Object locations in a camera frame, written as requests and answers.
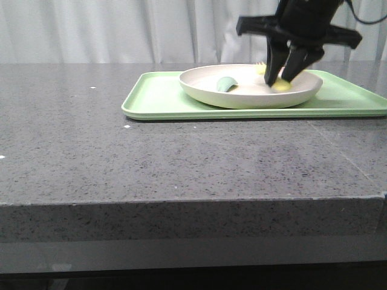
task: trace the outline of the white curtain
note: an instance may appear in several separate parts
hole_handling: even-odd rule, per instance
[[[0,0],[0,63],[172,63],[265,60],[262,36],[236,35],[239,15],[270,15],[278,0]],[[354,0],[373,20],[386,0]],[[326,45],[324,60],[386,60],[387,21],[357,23],[346,4],[333,24],[359,47]]]

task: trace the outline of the green tray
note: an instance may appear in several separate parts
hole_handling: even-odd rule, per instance
[[[180,71],[142,74],[122,104],[135,120],[203,120],[231,118],[380,117],[387,99],[325,71],[309,70],[324,81],[309,101],[285,109],[223,109],[184,93]]]

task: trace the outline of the gray countertop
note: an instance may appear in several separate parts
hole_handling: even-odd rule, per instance
[[[122,113],[140,74],[200,65],[0,65],[0,242],[387,231],[386,118]],[[313,68],[387,96],[387,62]]]

